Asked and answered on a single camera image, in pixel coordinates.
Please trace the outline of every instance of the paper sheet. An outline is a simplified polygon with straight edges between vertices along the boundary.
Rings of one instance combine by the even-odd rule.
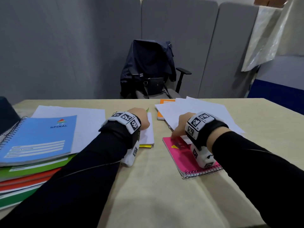
[[[66,108],[40,105],[32,118],[54,118],[77,115],[71,153],[79,153],[99,134],[105,121],[104,109]]]
[[[222,119],[229,128],[236,133],[245,133],[237,124],[235,124],[233,118],[229,114],[224,105],[202,101],[195,98],[187,97],[187,99],[177,98],[175,102],[166,104],[156,104],[156,108],[163,115],[166,122],[172,129],[178,126],[178,118],[181,114],[187,112],[199,113],[205,111],[220,119]],[[189,139],[183,136],[183,139],[189,144]]]
[[[153,124],[152,124],[152,114],[148,113],[148,120],[150,122],[150,126],[146,130],[142,130],[140,132],[139,144],[140,145],[153,145],[154,144],[154,132],[153,132]]]

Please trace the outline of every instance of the green notebook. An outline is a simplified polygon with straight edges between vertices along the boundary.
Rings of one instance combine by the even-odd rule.
[[[48,170],[53,170],[58,167],[62,167],[66,165],[75,155],[76,154],[70,155],[68,157],[61,157],[30,165],[2,167],[0,168],[0,181],[16,177],[22,177],[30,174],[36,174]]]
[[[42,184],[0,195],[0,210],[21,203],[31,196],[40,186],[42,186]]]

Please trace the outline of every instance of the gray partition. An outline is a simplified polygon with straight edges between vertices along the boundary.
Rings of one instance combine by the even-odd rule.
[[[140,0],[0,0],[0,95],[119,98]]]
[[[215,1],[142,0],[142,39],[171,41],[175,66],[192,72],[182,97],[198,96],[217,12]]]
[[[241,72],[258,6],[223,3],[208,53],[199,98],[242,98],[252,76]]]

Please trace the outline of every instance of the hand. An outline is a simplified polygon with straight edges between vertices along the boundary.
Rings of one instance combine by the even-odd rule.
[[[148,129],[148,127],[150,126],[150,122],[148,121],[148,115],[147,115],[147,111],[145,109],[132,108],[132,109],[129,109],[128,112],[139,117],[139,119],[141,121],[140,130]]]
[[[171,138],[175,139],[178,136],[183,136],[186,135],[185,132],[185,126],[187,121],[192,118],[193,115],[196,115],[196,113],[185,113],[179,116],[179,120],[178,120],[178,126],[176,127],[176,129],[172,132]]]

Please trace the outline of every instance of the chair seat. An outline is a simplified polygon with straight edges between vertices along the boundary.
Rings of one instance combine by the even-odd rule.
[[[169,94],[172,98],[180,98],[181,96],[175,92],[173,89],[168,89]],[[138,99],[148,99],[147,96],[145,96],[141,91],[136,90],[136,96]],[[169,99],[168,95],[166,95],[164,92],[156,95],[149,95],[150,99]]]

